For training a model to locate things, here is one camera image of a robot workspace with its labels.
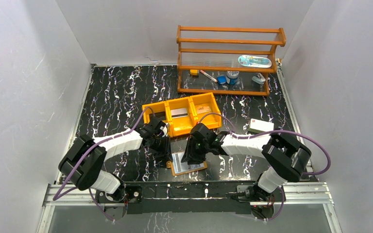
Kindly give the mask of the orange three-compartment plastic bin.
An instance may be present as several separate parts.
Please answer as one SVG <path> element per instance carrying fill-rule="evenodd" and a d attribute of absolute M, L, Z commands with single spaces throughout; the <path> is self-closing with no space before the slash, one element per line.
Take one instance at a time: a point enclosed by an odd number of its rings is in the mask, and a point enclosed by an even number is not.
<path fill-rule="evenodd" d="M 155 116 L 169 126 L 170 137 L 189 134 L 197 123 L 209 129 L 222 126 L 220 110 L 213 93 L 193 95 L 156 103 L 144 104 L 142 109 L 145 123 Z"/>

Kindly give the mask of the orange leather card holder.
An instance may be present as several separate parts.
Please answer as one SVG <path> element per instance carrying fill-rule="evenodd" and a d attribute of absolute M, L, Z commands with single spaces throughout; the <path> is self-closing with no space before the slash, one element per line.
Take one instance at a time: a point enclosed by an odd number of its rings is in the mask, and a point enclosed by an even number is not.
<path fill-rule="evenodd" d="M 177 152 L 172 154 L 172 161 L 167 161 L 166 166 L 171 170 L 172 175 L 179 176 L 195 171 L 204 170 L 207 168 L 207 163 L 203 162 L 197 165 L 189 165 L 187 162 L 181 162 L 184 152 Z"/>

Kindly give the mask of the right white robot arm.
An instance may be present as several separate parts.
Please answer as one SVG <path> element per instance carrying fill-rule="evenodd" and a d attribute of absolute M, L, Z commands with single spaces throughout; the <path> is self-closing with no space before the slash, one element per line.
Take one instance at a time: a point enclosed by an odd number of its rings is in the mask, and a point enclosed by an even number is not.
<path fill-rule="evenodd" d="M 298 182 L 311 157 L 310 149 L 298 141 L 291 131 L 276 130 L 249 135 L 228 131 L 216 133 L 199 123 L 190 132 L 181 161 L 189 165 L 201 164 L 206 161 L 208 153 L 265 158 L 270 167 L 254 185 L 254 195 L 260 201 L 268 200 L 284 183 Z"/>

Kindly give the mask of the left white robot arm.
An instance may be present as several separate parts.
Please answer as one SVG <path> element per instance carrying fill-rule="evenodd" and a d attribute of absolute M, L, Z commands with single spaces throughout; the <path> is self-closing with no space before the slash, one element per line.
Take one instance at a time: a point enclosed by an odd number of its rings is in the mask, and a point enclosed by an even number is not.
<path fill-rule="evenodd" d="M 148 123 L 125 132 L 94 139 L 78 137 L 58 165 L 59 171 L 81 191 L 103 191 L 114 202 L 125 198 L 124 182 L 102 170 L 104 162 L 124 152 L 149 148 L 167 154 L 170 148 L 169 125 L 153 116 Z"/>

